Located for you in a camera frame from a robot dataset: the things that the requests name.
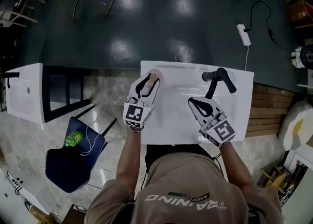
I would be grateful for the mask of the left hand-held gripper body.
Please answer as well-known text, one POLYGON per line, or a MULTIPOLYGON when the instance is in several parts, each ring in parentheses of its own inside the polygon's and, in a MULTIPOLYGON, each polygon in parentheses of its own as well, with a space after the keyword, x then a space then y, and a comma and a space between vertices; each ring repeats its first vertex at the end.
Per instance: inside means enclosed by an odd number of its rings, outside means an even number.
POLYGON ((128 97, 124 103, 123 122, 130 127, 132 132, 139 133, 144 129, 153 110, 153 104, 138 100, 135 97, 128 97))

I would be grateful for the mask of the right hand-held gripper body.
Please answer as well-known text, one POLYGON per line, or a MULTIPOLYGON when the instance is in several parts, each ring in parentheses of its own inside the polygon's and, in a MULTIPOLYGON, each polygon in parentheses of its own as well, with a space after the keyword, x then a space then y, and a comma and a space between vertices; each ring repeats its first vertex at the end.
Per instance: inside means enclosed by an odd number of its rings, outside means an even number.
POLYGON ((211 141, 218 148, 229 143, 236 135, 231 120, 220 111, 208 120, 199 130, 202 136, 211 141))

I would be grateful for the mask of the small beige round object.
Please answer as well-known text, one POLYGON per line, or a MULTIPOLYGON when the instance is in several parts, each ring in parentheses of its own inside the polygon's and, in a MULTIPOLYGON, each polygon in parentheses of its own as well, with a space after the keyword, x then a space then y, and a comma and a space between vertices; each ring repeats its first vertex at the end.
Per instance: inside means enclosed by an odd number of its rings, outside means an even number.
POLYGON ((149 86, 152 86, 155 82, 158 81, 159 77, 156 73, 150 73, 149 75, 150 76, 149 76, 149 80, 148 80, 147 84, 149 86))

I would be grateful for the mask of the person's left forearm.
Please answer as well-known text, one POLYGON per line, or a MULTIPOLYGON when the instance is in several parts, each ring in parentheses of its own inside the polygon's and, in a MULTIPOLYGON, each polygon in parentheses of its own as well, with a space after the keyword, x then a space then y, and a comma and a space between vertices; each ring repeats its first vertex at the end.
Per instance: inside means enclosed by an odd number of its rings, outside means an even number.
POLYGON ((133 193, 140 169, 141 130, 130 127, 116 170, 116 180, 133 193))

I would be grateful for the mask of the person's right forearm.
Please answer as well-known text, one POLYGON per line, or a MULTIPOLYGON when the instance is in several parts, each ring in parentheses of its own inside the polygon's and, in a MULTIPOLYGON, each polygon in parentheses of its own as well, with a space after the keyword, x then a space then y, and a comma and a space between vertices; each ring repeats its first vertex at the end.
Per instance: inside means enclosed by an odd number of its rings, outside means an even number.
POLYGON ((254 189, 251 175, 229 142, 220 148, 228 181, 236 185, 242 192, 250 192, 254 189))

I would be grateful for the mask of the green drink bottle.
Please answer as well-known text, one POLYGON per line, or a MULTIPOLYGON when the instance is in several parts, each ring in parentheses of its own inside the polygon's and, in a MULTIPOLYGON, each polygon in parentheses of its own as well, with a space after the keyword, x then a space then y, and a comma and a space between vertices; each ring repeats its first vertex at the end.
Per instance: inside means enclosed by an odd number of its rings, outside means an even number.
POLYGON ((83 139, 81 131, 74 131, 65 138, 65 146, 74 147, 83 139))

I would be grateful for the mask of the white sink unit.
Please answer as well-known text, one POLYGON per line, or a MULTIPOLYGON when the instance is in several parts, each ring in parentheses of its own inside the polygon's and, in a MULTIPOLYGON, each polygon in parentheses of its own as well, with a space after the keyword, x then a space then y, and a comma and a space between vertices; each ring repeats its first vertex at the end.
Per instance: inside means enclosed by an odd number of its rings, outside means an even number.
POLYGON ((10 78, 7 89, 5 78, 6 108, 10 115, 34 123, 44 124, 42 101, 43 64, 36 63, 7 72, 19 72, 19 78, 10 78))

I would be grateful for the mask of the wooden slat panel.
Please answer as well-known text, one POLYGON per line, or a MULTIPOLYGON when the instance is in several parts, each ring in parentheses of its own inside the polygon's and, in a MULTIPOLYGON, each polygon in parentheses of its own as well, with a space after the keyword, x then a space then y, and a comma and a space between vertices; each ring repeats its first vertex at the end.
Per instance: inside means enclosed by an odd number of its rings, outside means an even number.
POLYGON ((295 93, 254 83, 246 137, 278 134, 295 93))

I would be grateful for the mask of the person's beige t-shirt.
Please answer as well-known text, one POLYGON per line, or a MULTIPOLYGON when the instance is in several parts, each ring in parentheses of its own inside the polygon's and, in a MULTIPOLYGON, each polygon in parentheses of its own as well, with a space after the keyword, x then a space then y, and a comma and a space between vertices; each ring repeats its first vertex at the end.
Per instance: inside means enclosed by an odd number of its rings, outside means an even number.
POLYGON ((91 203, 85 224, 282 224, 275 188, 243 193, 206 156, 157 159, 145 187, 133 194, 113 179, 91 203))

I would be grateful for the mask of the white foam cushion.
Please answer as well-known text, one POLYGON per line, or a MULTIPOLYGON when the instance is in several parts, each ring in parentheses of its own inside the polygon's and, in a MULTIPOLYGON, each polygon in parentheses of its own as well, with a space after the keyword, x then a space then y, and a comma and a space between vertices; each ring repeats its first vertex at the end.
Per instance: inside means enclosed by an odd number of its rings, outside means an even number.
POLYGON ((296 102, 286 114, 278 134, 286 151, 296 150, 313 136, 313 106, 306 101, 296 102))

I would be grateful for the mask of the white power strip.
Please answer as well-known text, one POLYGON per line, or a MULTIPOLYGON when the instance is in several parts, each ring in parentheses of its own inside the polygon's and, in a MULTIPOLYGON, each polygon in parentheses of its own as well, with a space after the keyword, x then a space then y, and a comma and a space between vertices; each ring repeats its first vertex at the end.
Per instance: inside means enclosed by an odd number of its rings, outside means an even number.
POLYGON ((248 36, 246 27, 243 24, 238 24, 237 29, 238 29, 243 45, 250 46, 251 42, 250 42, 250 38, 248 36))

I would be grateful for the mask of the navy blue chair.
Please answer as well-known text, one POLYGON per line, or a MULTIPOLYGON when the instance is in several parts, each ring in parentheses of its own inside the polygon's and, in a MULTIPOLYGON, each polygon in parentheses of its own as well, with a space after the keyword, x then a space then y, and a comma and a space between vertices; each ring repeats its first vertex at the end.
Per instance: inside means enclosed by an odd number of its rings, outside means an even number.
POLYGON ((45 175, 56 186, 72 193, 86 185, 99 156, 105 149, 105 138, 75 117, 68 123, 66 136, 81 131, 83 139, 74 147, 49 149, 45 157, 45 175))

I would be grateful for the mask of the small black faucet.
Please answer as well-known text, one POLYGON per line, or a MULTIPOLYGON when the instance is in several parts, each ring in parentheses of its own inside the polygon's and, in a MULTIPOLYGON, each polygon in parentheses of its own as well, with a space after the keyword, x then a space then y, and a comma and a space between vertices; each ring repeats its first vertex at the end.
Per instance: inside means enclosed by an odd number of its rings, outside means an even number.
POLYGON ((10 88, 10 83, 9 83, 9 79, 10 78, 19 78, 20 73, 19 72, 5 72, 5 73, 0 73, 0 77, 1 78, 6 78, 7 79, 7 85, 6 88, 9 89, 10 88))

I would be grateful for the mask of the cardboard box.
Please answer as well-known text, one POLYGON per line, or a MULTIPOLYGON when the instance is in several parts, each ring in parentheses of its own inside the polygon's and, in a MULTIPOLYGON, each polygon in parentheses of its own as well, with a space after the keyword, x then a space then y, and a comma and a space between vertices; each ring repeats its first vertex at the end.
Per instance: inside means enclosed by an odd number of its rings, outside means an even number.
POLYGON ((285 0, 289 21, 296 29, 313 27, 313 6, 305 0, 285 0))

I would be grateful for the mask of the black metal frame stand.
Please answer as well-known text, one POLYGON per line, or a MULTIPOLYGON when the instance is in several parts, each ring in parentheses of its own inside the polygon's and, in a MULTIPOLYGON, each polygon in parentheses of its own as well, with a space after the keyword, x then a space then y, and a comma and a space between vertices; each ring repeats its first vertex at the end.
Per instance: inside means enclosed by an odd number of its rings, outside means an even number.
POLYGON ((90 98, 84 98, 84 78, 91 75, 91 69, 73 68, 73 67, 57 67, 43 66, 42 72, 42 101, 44 122, 50 122, 72 111, 80 109, 91 104, 90 98), (65 93, 65 105, 52 110, 50 106, 51 89, 56 86, 51 81, 51 76, 61 76, 59 91, 65 93), (79 82, 79 101, 70 102, 70 82, 79 82))

